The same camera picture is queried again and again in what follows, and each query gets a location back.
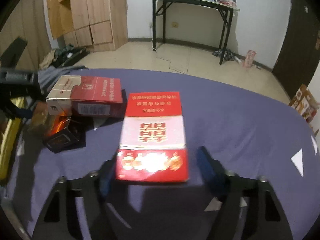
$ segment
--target red cigarette box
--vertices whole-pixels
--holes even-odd
[[[188,179],[186,140],[179,92],[129,95],[116,177],[144,182]]]
[[[47,96],[49,114],[123,117],[120,79],[61,76]]]

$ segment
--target table top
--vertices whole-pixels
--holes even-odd
[[[71,74],[120,78],[127,95],[180,92],[189,180],[126,187],[115,182],[106,209],[119,240],[206,239],[215,211],[205,212],[213,196],[196,164],[200,146],[242,177],[266,176],[295,240],[302,240],[312,227],[320,213],[319,151],[313,146],[312,130],[293,108],[248,90],[183,74],[129,69]],[[7,192],[28,233],[32,234],[57,178],[77,179],[99,169],[118,148],[121,129],[122,121],[109,119],[86,132],[84,147],[59,154],[44,148],[39,138],[23,134],[24,154],[15,159]],[[299,151],[303,151],[303,176],[291,161]]]
[[[210,1],[210,0],[180,0],[180,1],[177,1],[177,2],[183,2],[183,1],[193,1],[193,3],[197,3],[197,2],[205,2],[207,3],[208,5],[217,5],[219,7],[225,7],[225,8],[228,8],[228,9],[233,9],[234,11],[240,11],[240,8],[238,7],[232,7],[232,6],[229,6],[229,5],[226,5],[226,4],[223,4],[223,3],[219,3],[219,2],[214,2],[214,1]]]

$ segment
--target round table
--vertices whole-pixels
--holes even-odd
[[[189,158],[189,180],[179,185],[130,185],[112,189],[106,203],[118,239],[206,239],[215,211],[196,165],[199,146],[242,177],[266,176],[301,240],[320,213],[320,159],[312,130],[291,107],[238,87],[193,76],[127,69],[84,69],[71,74],[120,78],[132,92],[179,91]],[[111,159],[122,122],[107,121],[86,132],[86,145],[54,154],[24,133],[8,195],[32,234],[39,213],[60,176],[77,179]],[[304,175],[291,161],[302,149]]]

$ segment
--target open cabinet door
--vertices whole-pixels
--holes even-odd
[[[320,24],[305,0],[291,0],[287,33],[272,73],[292,98],[301,84],[309,85],[319,64]]]

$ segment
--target beige floor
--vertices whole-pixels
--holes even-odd
[[[241,87],[279,100],[289,98],[276,78],[255,66],[245,69],[235,61],[219,65],[211,52],[185,46],[163,44],[152,51],[151,42],[129,42],[116,51],[95,52],[79,64],[88,68],[127,68],[184,73]]]

